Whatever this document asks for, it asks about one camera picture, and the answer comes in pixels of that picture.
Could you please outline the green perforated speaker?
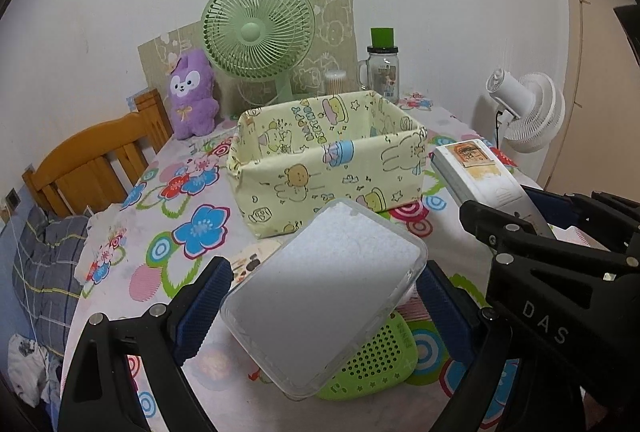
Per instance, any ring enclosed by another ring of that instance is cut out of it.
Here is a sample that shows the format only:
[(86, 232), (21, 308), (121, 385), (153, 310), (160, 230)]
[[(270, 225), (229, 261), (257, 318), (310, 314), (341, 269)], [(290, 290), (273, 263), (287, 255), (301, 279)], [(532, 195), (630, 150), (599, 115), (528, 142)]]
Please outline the green perforated speaker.
[(353, 400), (392, 389), (416, 369), (418, 349), (405, 319), (393, 311), (385, 324), (319, 391), (320, 400)]

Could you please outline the white long rectangular box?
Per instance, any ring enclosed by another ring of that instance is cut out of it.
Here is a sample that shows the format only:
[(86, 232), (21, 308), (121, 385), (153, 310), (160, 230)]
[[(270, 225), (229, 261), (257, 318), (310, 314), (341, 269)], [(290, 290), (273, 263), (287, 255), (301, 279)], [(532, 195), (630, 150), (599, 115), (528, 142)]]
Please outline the white long rectangular box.
[(439, 145), (431, 163), (459, 206), (477, 201), (527, 221), (538, 235), (554, 238), (524, 187), (482, 140)]

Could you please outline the clear plastic box white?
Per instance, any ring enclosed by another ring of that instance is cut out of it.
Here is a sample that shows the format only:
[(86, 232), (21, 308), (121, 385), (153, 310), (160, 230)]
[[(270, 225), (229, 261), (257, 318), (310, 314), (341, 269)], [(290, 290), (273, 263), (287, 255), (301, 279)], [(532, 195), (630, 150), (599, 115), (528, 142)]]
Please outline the clear plastic box white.
[(322, 208), (224, 297), (220, 318), (286, 395), (316, 395), (423, 272), (422, 239), (349, 199)]

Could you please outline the white standing fan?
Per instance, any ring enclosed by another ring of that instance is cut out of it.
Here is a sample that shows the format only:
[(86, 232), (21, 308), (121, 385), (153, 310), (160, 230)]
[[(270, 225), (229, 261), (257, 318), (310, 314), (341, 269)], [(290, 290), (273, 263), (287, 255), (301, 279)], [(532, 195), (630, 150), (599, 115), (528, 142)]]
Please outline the white standing fan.
[(565, 117), (563, 93), (544, 73), (515, 78), (497, 68), (486, 81), (486, 91), (500, 106), (498, 142), (513, 151), (533, 154), (548, 146)]

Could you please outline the floral tablecloth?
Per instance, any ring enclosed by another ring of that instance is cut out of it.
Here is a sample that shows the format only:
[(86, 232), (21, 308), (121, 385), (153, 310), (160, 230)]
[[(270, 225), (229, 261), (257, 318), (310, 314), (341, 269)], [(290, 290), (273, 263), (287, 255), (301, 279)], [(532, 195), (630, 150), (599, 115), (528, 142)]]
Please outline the floral tablecloth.
[[(77, 274), (84, 283), (70, 343), (89, 316), (142, 314), (192, 283), (210, 259), (228, 260), (258, 243), (235, 204), (224, 172), (224, 151), (205, 178), (178, 174), (201, 158), (206, 142), (171, 142), (126, 200), (102, 212), (88, 232)], [(210, 330), (186, 377), (221, 431), (424, 431), (454, 394), (464, 374), (414, 293), (400, 307), (418, 347), (413, 374), (398, 386), (356, 400), (289, 400), (257, 368), (223, 323)]]

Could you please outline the grey plaid bedding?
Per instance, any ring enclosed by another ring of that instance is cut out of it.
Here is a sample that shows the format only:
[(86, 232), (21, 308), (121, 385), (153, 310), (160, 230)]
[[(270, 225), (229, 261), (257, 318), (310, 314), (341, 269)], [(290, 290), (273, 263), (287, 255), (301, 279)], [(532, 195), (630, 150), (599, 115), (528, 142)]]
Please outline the grey plaid bedding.
[(17, 211), (1, 232), (1, 374), (9, 379), (24, 363), (17, 348), (34, 352), (30, 367), (50, 415), (60, 408), (65, 348), (80, 296), (75, 269), (88, 218), (59, 218), (34, 206)]

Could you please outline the wooden chair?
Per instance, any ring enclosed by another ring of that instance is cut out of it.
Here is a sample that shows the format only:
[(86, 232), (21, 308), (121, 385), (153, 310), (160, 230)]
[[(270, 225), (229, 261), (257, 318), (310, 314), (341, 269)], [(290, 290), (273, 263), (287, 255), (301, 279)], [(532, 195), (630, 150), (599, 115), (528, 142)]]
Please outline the wooden chair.
[(102, 211), (126, 198), (125, 186), (108, 160), (114, 155), (134, 184), (148, 166), (142, 144), (160, 152), (172, 128), (160, 93), (153, 89), (134, 98), (136, 110), (100, 122), (59, 144), (22, 179), (36, 204), (59, 217), (79, 215), (87, 208)]

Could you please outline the yellow cartoon fabric box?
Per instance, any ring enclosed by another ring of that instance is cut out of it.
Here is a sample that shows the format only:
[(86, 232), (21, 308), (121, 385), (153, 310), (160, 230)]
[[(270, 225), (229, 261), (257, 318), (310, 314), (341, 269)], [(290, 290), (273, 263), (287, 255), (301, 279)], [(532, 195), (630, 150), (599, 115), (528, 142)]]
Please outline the yellow cartoon fabric box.
[(293, 233), (334, 199), (384, 212), (421, 197), (428, 131), (373, 91), (244, 111), (227, 160), (259, 238)]

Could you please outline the purple plush toy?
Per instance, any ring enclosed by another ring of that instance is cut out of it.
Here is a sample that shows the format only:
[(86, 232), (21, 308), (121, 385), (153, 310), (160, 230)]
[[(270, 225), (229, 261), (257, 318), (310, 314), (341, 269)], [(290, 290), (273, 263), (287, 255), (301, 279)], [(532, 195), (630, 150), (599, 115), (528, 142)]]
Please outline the purple plush toy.
[(214, 70), (204, 50), (193, 49), (180, 56), (168, 84), (169, 119), (177, 140), (214, 131), (219, 111), (214, 85)]

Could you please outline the glass jar green lid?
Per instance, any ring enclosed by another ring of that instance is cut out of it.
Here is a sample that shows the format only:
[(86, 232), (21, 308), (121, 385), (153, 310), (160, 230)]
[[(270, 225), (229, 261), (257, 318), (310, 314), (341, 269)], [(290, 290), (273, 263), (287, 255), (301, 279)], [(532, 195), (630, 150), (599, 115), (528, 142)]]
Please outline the glass jar green lid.
[(391, 27), (372, 27), (368, 57), (358, 62), (358, 84), (396, 104), (399, 100), (399, 59)]

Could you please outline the cotton swab container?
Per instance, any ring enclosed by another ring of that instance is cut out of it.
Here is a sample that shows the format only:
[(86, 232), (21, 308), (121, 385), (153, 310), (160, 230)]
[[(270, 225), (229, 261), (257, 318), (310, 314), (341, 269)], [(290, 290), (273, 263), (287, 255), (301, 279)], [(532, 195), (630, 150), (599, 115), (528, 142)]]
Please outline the cotton swab container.
[(324, 73), (324, 86), (328, 96), (346, 92), (348, 89), (347, 73), (345, 70), (327, 70)]

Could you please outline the beige cartoon board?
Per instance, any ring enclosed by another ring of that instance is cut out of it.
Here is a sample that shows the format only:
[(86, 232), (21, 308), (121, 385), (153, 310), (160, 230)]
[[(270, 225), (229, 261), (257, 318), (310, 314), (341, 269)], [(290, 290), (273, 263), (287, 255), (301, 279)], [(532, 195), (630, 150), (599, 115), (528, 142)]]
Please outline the beige cartoon board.
[[(346, 74), (343, 89), (359, 88), (357, 41), (352, 0), (310, 0), (314, 8), (316, 31), (307, 56), (292, 71), (294, 94), (318, 94), (326, 85), (326, 74), (341, 70)], [(181, 55), (201, 47), (199, 22), (175, 28), (140, 44), (138, 54), (146, 83), (167, 91), (168, 76)]]

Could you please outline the green desk fan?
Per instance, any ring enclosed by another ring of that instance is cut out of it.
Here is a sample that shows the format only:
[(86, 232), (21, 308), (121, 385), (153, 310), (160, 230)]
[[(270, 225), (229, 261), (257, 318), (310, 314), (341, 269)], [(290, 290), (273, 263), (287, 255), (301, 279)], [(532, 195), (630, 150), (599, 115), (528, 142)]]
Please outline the green desk fan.
[(292, 70), (316, 32), (310, 0), (208, 0), (201, 15), (203, 49), (218, 70), (245, 82), (276, 85), (276, 100), (294, 99)]

